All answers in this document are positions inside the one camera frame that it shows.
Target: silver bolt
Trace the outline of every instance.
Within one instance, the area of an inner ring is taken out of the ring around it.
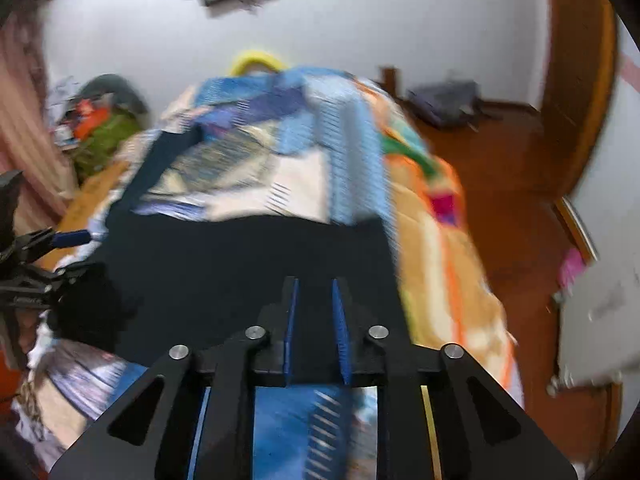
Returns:
[[[451,359],[460,359],[465,354],[465,351],[460,345],[450,344],[444,347],[444,353]]]
[[[267,333],[260,325],[250,326],[244,331],[244,335],[249,339],[260,339]]]
[[[369,335],[373,339],[384,339],[389,335],[389,329],[386,326],[374,325],[369,328]]]
[[[171,359],[180,360],[189,355],[189,349],[185,345],[172,346],[169,350],[169,357]]]

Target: wooden floor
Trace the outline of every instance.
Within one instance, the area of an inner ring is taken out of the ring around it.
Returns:
[[[503,120],[438,131],[415,120],[432,151],[453,165],[466,191],[468,224],[493,292],[518,341],[526,412],[572,462],[596,460],[606,424],[602,389],[546,393],[558,348],[550,295],[571,243],[552,208],[560,161],[537,117],[496,110]]]

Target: pink curtain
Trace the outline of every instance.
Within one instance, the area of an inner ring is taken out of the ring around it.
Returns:
[[[0,30],[0,173],[22,170],[17,234],[54,226],[76,180],[42,118],[46,72],[36,3],[23,0]]]

